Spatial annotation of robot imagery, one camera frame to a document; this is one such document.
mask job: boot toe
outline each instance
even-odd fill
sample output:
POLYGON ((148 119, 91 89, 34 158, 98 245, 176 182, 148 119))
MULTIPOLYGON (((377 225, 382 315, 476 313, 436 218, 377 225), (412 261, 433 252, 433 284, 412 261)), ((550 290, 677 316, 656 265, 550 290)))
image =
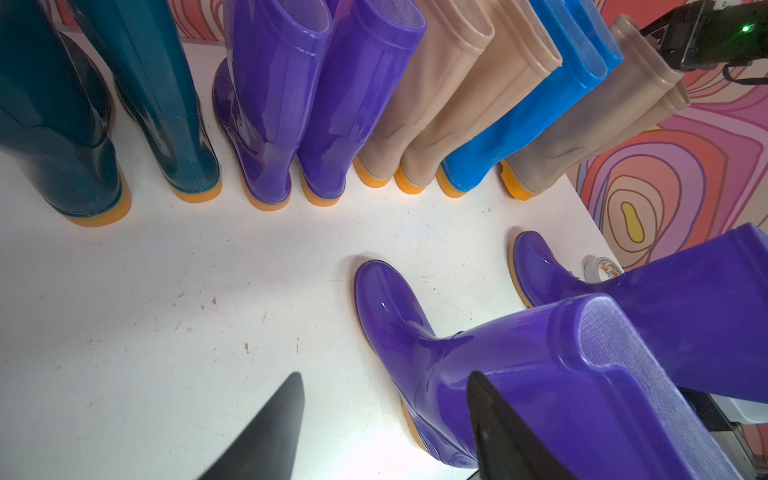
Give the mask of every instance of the boot toe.
POLYGON ((515 289, 528 306, 540 306, 585 293, 579 279, 554 258, 537 232, 523 232, 509 252, 509 272, 515 289))

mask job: pink wall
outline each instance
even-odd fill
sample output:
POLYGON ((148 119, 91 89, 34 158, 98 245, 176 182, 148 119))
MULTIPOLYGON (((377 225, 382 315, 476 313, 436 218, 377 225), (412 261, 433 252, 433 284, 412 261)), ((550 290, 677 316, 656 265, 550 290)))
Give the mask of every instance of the pink wall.
MULTIPOLYGON (((65 0, 48 1, 56 22, 76 26, 65 0)), ((223 41, 222 2, 168 0, 179 35, 223 41)), ((625 13, 647 25, 685 1, 595 3, 608 24, 625 13)), ((758 61, 734 76, 767 72, 768 61, 758 61)), ((689 73, 684 81, 690 108, 568 174, 625 269, 742 223, 768 229, 768 87, 728 83, 719 70, 689 73), (622 207, 627 203, 633 208, 622 207)), ((768 460, 768 425, 745 433, 768 460)))

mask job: white table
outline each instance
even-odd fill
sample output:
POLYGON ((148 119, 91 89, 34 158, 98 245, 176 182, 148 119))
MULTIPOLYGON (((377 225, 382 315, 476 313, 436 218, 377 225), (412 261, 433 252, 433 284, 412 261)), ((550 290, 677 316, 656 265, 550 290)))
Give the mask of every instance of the white table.
POLYGON ((460 200, 437 183, 411 197, 351 170, 323 209, 294 169, 288 206, 261 212, 212 112, 224 48, 185 48, 223 169, 217 199, 178 200, 119 103, 133 207, 114 225, 69 223, 0 154, 0 478, 194 478, 300 371, 295 480, 465 480, 412 440, 350 280, 366 259, 390 262, 439 335, 522 310, 507 270, 519 231, 540 231, 577 275, 585 256, 612 257, 573 188, 561 178, 522 203, 490 174, 460 200))

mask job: boot shaft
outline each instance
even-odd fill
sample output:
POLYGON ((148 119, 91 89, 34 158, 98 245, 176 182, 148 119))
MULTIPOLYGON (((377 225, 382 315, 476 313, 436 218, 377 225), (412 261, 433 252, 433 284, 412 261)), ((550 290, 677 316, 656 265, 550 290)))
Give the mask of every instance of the boot shaft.
POLYGON ((338 198, 426 31, 411 0, 342 0, 299 147, 302 172, 323 200, 338 198))
POLYGON ((571 165, 619 135, 683 77, 626 15, 616 18, 611 33, 624 53, 621 65, 529 145, 506 158, 531 194, 549 188, 571 165))

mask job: rain boot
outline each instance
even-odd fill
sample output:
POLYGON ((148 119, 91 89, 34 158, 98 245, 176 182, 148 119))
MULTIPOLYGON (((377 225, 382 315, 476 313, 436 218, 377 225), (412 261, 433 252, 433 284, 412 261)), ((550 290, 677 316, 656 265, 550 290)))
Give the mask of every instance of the rain boot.
POLYGON ((589 155, 582 157, 578 163, 589 160, 590 158, 596 157, 599 154, 603 154, 609 151, 611 148, 618 147, 630 138, 643 133, 649 128, 652 128, 654 125, 658 125, 662 121, 665 121, 672 115, 685 110, 689 106, 690 98, 688 97, 685 84, 683 84, 682 80, 678 81, 674 88, 664 94, 664 96, 660 98, 653 107, 642 114, 640 118, 632 122, 632 125, 625 128, 619 135, 613 137, 602 147, 593 151, 589 155))
POLYGON ((611 31, 624 62, 603 83, 565 112, 544 133, 502 162, 509 193, 527 200, 548 189, 572 165, 621 134, 683 77, 619 15, 611 31))
POLYGON ((477 187, 494 165, 533 141, 623 61, 618 48, 606 39, 600 15, 590 15, 583 4, 575 0, 531 4, 563 55, 563 66, 496 123, 449 152, 438 180, 450 197, 477 187))
POLYGON ((131 192, 109 138, 104 79, 38 2, 0 3, 0 148, 53 208, 83 227, 120 220, 131 192))
POLYGON ((171 190, 190 203, 216 197, 221 192, 219 164, 167 2, 68 2, 112 70, 118 97, 141 126, 171 190))
POLYGON ((602 283, 572 276, 536 232, 509 266, 530 306, 612 296, 675 384, 768 403, 768 235, 751 223, 602 283))
POLYGON ((402 153, 445 106, 491 41, 491 20, 475 0, 415 0, 427 21, 405 74, 355 157, 360 180, 383 187, 402 153))
POLYGON ((226 0, 227 58, 214 111, 230 139, 246 195, 260 210, 288 204, 296 156, 328 49, 323 0, 226 0))
POLYGON ((403 152, 395 180, 407 194, 421 193, 446 155, 492 125, 562 64, 528 0, 484 3, 496 35, 445 107, 403 152))
POLYGON ((373 260, 355 275, 365 337, 419 441, 476 468, 467 383, 479 371, 578 478, 738 474, 616 303, 582 296, 438 338, 406 281, 373 260))
POLYGON ((299 146, 304 194, 335 204, 426 32, 411 0, 341 0, 306 134, 299 146))

